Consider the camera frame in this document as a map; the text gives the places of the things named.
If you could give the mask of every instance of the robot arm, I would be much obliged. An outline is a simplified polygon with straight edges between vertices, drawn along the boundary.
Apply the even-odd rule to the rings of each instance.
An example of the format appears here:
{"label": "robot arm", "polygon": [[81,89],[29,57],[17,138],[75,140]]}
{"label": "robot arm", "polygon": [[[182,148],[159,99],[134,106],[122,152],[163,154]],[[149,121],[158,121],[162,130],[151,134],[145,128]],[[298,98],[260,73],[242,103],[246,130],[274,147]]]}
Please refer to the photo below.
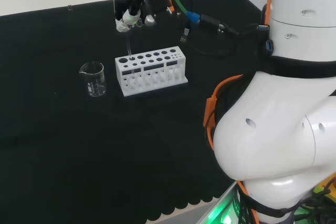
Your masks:
{"label": "robot arm", "polygon": [[168,0],[114,0],[117,30],[123,33],[134,26],[152,26],[155,24],[155,14],[168,6]]}

